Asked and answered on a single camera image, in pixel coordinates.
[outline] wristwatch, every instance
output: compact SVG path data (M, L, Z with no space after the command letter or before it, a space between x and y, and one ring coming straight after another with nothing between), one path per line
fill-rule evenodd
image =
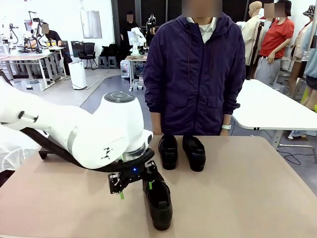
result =
M231 125L222 125L222 129L230 130Z

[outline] black shoe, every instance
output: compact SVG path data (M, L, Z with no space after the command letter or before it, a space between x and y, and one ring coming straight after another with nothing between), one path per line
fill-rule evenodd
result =
M201 172L206 162L205 148L199 139L193 136L183 136L183 150L186 153L190 168Z
M173 135L164 135L158 144L158 151L162 166L166 170L173 170L177 163L177 141Z
M173 207L170 191L164 179L160 177L152 182L152 189L149 182L143 181L143 192L147 197L153 226L159 231L167 230L172 221Z

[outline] red t-shirt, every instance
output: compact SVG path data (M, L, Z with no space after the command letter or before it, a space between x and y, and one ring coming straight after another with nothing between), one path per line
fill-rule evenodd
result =
M282 24L278 25L278 21L272 23L271 28L264 36L260 55L269 56L274 49L281 45L286 39L292 38L294 33L294 23L290 19L286 19ZM275 58L282 58L285 48L276 52Z

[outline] black shorts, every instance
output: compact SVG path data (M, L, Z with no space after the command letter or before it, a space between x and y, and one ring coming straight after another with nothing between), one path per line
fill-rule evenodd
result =
M317 90L317 78L306 75L306 83L310 88Z

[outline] beige jacket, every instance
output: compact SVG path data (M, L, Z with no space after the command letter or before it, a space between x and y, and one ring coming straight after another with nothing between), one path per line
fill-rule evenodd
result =
M301 62L300 60L302 59L303 51L305 50L305 49L302 49L302 44L303 44L303 41L305 39L305 33L311 27L312 24L313 23L311 22L310 24L305 26L302 29L302 31L298 34L298 36L296 37L296 40L295 40L294 45L293 45L295 47L295 51L294 51L294 55L292 57L292 60Z
M250 65L250 61L251 61L251 57L252 57L252 53L253 53L253 47L257 38L257 34L258 34L258 27L259 27L259 19L261 18L260 15L256 15L254 17L252 17L250 20L247 21L246 25L242 28L242 36L243 36L243 40L244 43L246 45L246 65ZM260 34L260 39L262 38L262 34L263 34L263 28ZM260 46L261 46L261 41L259 40L258 43L258 52L260 50Z

